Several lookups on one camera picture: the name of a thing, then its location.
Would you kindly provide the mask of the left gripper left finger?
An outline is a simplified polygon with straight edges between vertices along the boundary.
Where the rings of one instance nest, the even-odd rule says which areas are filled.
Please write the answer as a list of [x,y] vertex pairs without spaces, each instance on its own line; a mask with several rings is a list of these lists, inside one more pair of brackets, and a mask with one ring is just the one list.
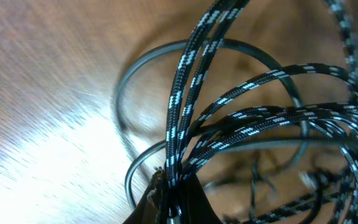
[[123,224],[167,224],[168,190],[167,175],[158,168],[140,202]]

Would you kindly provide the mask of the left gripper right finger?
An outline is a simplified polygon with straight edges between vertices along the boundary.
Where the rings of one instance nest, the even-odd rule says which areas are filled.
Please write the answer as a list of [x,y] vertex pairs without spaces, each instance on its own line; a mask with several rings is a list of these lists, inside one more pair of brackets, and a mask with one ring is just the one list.
[[180,222],[183,224],[221,224],[196,175],[183,180],[179,188]]

